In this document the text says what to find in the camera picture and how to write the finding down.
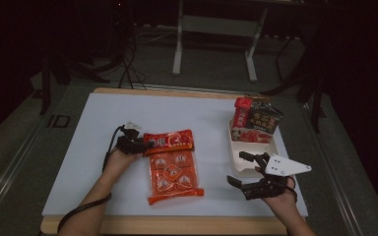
red snack package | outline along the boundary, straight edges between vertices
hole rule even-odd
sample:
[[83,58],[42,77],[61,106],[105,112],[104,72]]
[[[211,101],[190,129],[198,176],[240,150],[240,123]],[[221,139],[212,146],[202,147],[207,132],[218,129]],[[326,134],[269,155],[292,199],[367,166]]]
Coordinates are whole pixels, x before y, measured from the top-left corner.
[[[178,142],[163,142],[169,135]],[[190,130],[161,135],[144,135],[145,141],[158,141],[160,147],[150,149],[150,175],[152,180],[152,194],[148,197],[149,205],[158,201],[184,196],[204,196],[204,190],[198,187],[195,161],[192,153],[193,138]]]
[[153,153],[193,149],[193,136],[191,130],[182,130],[164,134],[144,134],[144,143],[153,142],[154,146],[145,152],[145,155]]

